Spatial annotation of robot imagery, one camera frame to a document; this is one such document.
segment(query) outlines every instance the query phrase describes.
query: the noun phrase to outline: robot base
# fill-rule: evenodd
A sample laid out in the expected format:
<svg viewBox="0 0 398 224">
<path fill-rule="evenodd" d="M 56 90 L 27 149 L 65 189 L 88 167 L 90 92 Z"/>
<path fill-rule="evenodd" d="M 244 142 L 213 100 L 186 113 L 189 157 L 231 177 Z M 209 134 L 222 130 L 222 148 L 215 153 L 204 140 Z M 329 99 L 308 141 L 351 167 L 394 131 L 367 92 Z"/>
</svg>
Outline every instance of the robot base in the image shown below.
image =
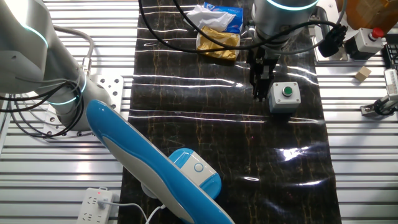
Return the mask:
<svg viewBox="0 0 398 224">
<path fill-rule="evenodd" d="M 106 75 L 90 75 L 93 82 L 101 85 L 109 94 L 111 98 L 111 106 L 117 112 L 121 111 L 121 103 L 123 97 L 123 86 L 124 80 L 122 76 L 113 75 L 112 77 Z M 60 124 L 60 120 L 57 116 L 55 109 L 49 105 L 45 121 L 48 123 Z M 65 127 L 63 125 L 53 126 L 44 124 L 44 133 L 58 133 Z M 98 141 L 98 138 L 93 135 L 91 131 L 69 131 L 64 136 L 55 137 L 52 139 L 46 139 L 48 142 L 59 142 L 59 141 L 84 141 L 93 142 Z"/>
</svg>

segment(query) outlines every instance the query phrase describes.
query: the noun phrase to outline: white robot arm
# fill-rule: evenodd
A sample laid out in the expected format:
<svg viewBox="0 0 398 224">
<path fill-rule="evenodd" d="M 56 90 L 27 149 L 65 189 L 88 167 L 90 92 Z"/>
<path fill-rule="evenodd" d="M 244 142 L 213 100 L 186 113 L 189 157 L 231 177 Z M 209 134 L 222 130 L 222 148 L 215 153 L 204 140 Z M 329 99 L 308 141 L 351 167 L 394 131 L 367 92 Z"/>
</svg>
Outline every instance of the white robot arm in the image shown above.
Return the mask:
<svg viewBox="0 0 398 224">
<path fill-rule="evenodd" d="M 39 95 L 54 89 L 43 86 L 63 79 L 79 86 L 85 107 L 94 99 L 110 104 L 108 93 L 85 75 L 57 37 L 49 10 L 41 0 L 0 0 L 0 21 L 0 93 L 35 91 Z M 67 86 L 48 102 L 58 114 L 66 114 L 78 103 Z M 58 118 L 69 123 L 74 116 L 70 113 Z M 90 130 L 85 113 L 72 130 Z"/>
</svg>

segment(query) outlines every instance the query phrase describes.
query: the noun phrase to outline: red button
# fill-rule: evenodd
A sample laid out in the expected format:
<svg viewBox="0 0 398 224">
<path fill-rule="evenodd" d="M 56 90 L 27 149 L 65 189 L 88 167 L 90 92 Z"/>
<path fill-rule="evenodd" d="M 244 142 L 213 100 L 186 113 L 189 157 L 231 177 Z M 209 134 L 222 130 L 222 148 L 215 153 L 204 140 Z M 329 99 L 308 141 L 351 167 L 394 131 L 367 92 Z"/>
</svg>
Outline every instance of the red button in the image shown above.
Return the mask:
<svg viewBox="0 0 398 224">
<path fill-rule="evenodd" d="M 380 28 L 374 28 L 372 31 L 372 36 L 376 39 L 384 37 L 384 31 Z"/>
</svg>

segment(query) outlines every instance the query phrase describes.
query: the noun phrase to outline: black marble mat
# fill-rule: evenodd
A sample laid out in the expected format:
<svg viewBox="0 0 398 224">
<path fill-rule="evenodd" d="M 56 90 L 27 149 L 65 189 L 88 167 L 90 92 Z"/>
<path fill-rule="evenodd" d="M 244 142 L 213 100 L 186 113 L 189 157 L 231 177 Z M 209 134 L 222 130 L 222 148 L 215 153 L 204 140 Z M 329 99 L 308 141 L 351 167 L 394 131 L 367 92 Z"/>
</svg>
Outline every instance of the black marble mat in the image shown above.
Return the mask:
<svg viewBox="0 0 398 224">
<path fill-rule="evenodd" d="M 195 4 L 182 1 L 186 11 Z M 252 1 L 212 0 L 245 8 Z M 169 43 L 195 47 L 196 34 L 170 0 L 145 0 L 148 19 Z M 197 54 L 158 44 L 139 20 L 129 122 L 169 156 L 176 149 L 196 151 L 221 176 L 216 202 L 240 223 L 341 223 L 335 175 L 314 55 L 282 57 L 276 82 L 298 82 L 302 104 L 292 117 L 269 113 L 267 101 L 252 99 L 247 52 L 234 65 L 219 65 Z M 242 44 L 249 44 L 243 36 Z M 290 48 L 310 45 L 304 30 Z M 122 203 L 138 203 L 149 215 L 161 205 L 141 184 L 123 173 Z M 120 224 L 145 223 L 136 208 L 120 208 Z M 182 223 L 167 209 L 151 223 Z"/>
</svg>

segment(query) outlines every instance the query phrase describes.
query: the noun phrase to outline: electrical outlet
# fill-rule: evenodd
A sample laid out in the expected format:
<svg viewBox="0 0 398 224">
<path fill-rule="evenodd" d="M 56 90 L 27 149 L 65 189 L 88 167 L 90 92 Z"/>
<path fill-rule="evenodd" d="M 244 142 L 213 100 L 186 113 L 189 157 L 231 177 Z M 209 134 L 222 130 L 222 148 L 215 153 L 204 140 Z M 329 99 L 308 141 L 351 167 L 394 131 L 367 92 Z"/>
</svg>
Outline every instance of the electrical outlet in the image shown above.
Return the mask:
<svg viewBox="0 0 398 224">
<path fill-rule="evenodd" d="M 81 204 L 80 214 L 76 224 L 107 224 L 111 205 L 98 206 L 99 200 L 113 201 L 113 194 L 103 189 L 86 190 L 86 195 Z"/>
</svg>

